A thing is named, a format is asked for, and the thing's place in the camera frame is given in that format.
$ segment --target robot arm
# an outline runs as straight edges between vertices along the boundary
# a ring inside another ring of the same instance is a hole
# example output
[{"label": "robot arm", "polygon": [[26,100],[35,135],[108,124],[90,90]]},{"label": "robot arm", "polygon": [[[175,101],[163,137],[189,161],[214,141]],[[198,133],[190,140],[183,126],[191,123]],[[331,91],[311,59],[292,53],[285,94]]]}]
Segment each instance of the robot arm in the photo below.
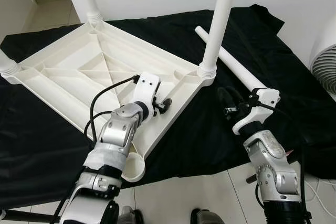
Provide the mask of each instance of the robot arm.
[{"label": "robot arm", "polygon": [[155,102],[159,85],[157,76],[142,73],[133,102],[112,111],[83,164],[60,224],[117,223],[119,206],[113,199],[119,194],[121,174],[137,128],[155,116],[155,108],[166,111],[171,103],[170,99],[163,104]]},{"label": "robot arm", "polygon": [[[219,89],[222,104],[228,101],[227,90]],[[273,90],[270,89],[269,104],[260,99],[258,92],[252,92],[247,103],[240,101],[238,105],[224,109],[227,119],[234,121],[234,133],[244,139],[245,150],[256,170],[261,198],[264,202],[264,212],[267,223],[305,223],[298,194],[298,176],[288,164],[286,153],[273,134],[264,129],[262,123],[272,114],[272,110],[260,105],[275,104]]]},{"label": "robot arm", "polygon": [[[202,27],[196,32],[208,41]],[[219,58],[251,92],[247,102],[230,87],[219,88],[218,96],[226,118],[233,121],[233,132],[246,139],[244,147],[256,170],[267,223],[304,223],[297,174],[282,146],[262,125],[280,100],[279,91],[266,87],[223,47]]]}]

